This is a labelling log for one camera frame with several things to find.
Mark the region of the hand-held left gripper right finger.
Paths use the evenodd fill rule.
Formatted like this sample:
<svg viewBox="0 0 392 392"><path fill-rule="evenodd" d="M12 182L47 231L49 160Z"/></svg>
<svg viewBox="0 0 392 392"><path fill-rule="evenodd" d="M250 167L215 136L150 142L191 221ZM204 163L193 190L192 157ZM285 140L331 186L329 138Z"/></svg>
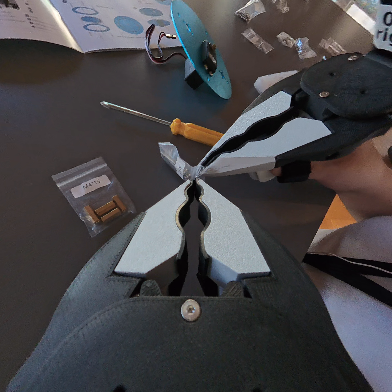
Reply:
<svg viewBox="0 0 392 392"><path fill-rule="evenodd" d="M208 185L195 181L200 234L197 278L205 296L219 296L230 282L269 276L271 270L242 211Z"/></svg>

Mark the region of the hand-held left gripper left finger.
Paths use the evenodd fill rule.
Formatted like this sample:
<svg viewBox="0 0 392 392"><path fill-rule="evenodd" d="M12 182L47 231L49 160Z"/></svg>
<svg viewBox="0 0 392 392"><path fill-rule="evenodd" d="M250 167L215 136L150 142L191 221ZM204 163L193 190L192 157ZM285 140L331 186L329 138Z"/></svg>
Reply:
<svg viewBox="0 0 392 392"><path fill-rule="evenodd" d="M187 180L144 213L116 274L154 280L168 296L181 294L188 271L184 226L190 219L195 185Z"/></svg>

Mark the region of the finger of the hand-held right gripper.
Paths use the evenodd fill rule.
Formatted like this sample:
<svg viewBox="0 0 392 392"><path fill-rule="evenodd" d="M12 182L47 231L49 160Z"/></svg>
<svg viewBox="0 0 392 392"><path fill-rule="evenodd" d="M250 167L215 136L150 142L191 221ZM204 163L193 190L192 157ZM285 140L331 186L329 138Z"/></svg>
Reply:
<svg viewBox="0 0 392 392"><path fill-rule="evenodd" d="M295 118L265 140L249 141L239 150L223 153L211 164L202 164L202 178L248 173L254 180L267 182L275 177L271 170L276 156L329 135L331 131L322 121Z"/></svg>
<svg viewBox="0 0 392 392"><path fill-rule="evenodd" d="M298 118L300 110L284 91L256 104L233 123L199 162L203 169L272 169L275 156L272 144L288 146L281 132L287 122Z"/></svg>

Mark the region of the yellow-handled screwdriver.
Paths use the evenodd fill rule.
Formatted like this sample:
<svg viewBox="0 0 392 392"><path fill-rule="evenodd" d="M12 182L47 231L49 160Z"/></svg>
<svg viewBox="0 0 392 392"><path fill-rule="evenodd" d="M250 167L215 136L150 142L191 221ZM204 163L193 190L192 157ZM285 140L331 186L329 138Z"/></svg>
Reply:
<svg viewBox="0 0 392 392"><path fill-rule="evenodd" d="M106 109L112 109L116 111L120 111L126 114L134 115L146 120L150 120L162 125L169 126L172 134L174 135L181 135L184 138L192 141L196 141L198 143L208 145L208 146L214 146L215 144L218 143L218 141L223 137L223 133L193 124L193 123L184 123L182 122L179 118L176 118L174 120L166 121L154 116L150 116L141 112L138 112L136 110L128 109L123 106L115 105L112 103L109 103L107 101L101 101L100 102L101 106L105 107Z"/></svg>

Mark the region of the clear bag of brass standoffs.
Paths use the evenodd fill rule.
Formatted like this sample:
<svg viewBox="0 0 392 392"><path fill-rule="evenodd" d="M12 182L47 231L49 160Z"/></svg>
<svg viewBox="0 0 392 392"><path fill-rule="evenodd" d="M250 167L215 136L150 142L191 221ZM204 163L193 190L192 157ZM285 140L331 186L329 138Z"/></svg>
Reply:
<svg viewBox="0 0 392 392"><path fill-rule="evenodd" d="M136 208L102 157L52 175L93 238Z"/></svg>

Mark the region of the clear bag of long screws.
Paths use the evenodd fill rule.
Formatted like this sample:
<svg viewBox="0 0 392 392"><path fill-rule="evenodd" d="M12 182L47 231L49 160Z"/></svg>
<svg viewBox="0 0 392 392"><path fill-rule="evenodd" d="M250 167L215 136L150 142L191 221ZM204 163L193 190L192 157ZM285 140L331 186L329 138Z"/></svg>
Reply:
<svg viewBox="0 0 392 392"><path fill-rule="evenodd" d="M203 174L202 165L191 166L179 156L175 145L169 142L158 143L162 159L184 180L195 180Z"/></svg>

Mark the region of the dark grey desk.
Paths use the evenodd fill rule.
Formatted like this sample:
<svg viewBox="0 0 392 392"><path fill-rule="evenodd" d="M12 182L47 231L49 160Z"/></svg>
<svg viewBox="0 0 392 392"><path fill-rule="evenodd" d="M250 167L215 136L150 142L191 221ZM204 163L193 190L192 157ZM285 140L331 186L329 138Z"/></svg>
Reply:
<svg viewBox="0 0 392 392"><path fill-rule="evenodd" d="M1 40L1 391L86 262L134 217L120 217L91 238L51 176L103 157L140 213L181 184L159 142L175 144L190 165L208 152L101 101L225 132L257 97L259 76L311 66L324 55L321 39L348 52L372 46L372 34L332 1L289 1L287 13L263 1L266 12L249 27L274 47L268 54L242 36L248 25L234 12L247 1L186 2L222 53L229 100L205 85L191 89L180 57L155 65L145 50L87 55L46 42ZM317 57L300 60L295 46L277 40L282 31L295 40L308 37Z"/></svg>

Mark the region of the person's right hand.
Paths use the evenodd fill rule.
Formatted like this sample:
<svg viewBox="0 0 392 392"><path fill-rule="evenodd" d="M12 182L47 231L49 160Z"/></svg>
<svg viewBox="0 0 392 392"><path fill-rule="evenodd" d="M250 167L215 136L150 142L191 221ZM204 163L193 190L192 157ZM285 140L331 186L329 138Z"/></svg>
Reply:
<svg viewBox="0 0 392 392"><path fill-rule="evenodd" d="M342 158L312 161L310 170L308 179L338 194L391 196L391 167L377 150L373 139Z"/></svg>

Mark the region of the small clear plastic bag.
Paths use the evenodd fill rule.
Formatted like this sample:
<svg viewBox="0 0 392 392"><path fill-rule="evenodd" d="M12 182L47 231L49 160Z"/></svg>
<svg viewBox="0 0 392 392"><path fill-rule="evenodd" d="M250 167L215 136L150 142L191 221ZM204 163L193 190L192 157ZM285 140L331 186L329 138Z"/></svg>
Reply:
<svg viewBox="0 0 392 392"><path fill-rule="evenodd" d="M277 40L285 47L292 48L295 45L296 40L284 31L279 33L276 37Z"/></svg>
<svg viewBox="0 0 392 392"><path fill-rule="evenodd" d="M300 60L317 57L317 53L310 47L308 37L299 37L295 40L294 46Z"/></svg>
<svg viewBox="0 0 392 392"><path fill-rule="evenodd" d="M319 47L328 52L331 56L338 56L347 53L346 50L332 38L321 39Z"/></svg>
<svg viewBox="0 0 392 392"><path fill-rule="evenodd" d="M271 44L266 42L261 36L259 36L253 29L247 28L242 32L242 36L248 40L250 43L252 43L258 50L264 52L264 53L269 53L271 52L274 48Z"/></svg>

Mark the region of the black servo motor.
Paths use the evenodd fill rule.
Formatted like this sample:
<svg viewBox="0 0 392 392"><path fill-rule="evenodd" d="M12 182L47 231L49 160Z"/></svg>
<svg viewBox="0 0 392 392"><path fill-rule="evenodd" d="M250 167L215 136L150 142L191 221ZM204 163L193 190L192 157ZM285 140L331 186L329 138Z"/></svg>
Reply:
<svg viewBox="0 0 392 392"><path fill-rule="evenodd" d="M208 76L213 76L217 70L217 55L216 55L216 45L204 40L201 43L199 49L199 60L202 62L203 69L208 74ZM193 66L189 58L185 61L185 77L184 81L192 88L197 89L203 84L203 79L199 75L196 68Z"/></svg>

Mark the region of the clear bag of black screws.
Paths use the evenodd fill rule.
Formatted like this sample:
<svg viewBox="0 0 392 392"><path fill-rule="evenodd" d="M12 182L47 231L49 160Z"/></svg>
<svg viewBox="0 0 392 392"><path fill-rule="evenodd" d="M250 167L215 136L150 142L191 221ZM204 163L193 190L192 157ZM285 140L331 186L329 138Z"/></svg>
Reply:
<svg viewBox="0 0 392 392"><path fill-rule="evenodd" d="M252 19L265 12L266 10L262 1L250 0L243 7L235 11L234 14L246 23L250 23Z"/></svg>

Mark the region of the teal round plate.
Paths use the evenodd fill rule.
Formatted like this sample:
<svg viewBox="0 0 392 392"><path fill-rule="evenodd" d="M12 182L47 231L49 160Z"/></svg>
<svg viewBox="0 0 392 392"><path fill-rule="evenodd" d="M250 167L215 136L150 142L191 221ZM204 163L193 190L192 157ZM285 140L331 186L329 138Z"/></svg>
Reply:
<svg viewBox="0 0 392 392"><path fill-rule="evenodd" d="M206 84L219 97L228 100L232 95L231 81L227 68L219 49L216 46L217 70L213 76L203 69L202 62L199 60L199 49L204 40L216 45L210 34L207 32L202 21L197 14L183 1L172 1L170 5L171 17L173 25L177 33L177 37L193 66L198 71Z"/></svg>

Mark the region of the person's white shirt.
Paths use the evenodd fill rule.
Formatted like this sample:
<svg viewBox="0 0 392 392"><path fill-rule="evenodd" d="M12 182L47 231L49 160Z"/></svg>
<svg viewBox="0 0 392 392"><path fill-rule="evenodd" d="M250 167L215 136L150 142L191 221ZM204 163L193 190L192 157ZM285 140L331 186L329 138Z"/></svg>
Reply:
<svg viewBox="0 0 392 392"><path fill-rule="evenodd" d="M391 216L320 229L306 256L349 270L339 279L303 264L340 340L374 391L392 389L391 240Z"/></svg>

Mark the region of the open instruction booklet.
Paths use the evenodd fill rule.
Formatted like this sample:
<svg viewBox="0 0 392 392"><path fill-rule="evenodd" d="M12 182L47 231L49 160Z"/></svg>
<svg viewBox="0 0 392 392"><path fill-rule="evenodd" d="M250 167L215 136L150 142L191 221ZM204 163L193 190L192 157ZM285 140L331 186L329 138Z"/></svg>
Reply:
<svg viewBox="0 0 392 392"><path fill-rule="evenodd" d="M54 43L81 53L145 48L145 32L175 34L171 1L2 0L0 38Z"/></svg>

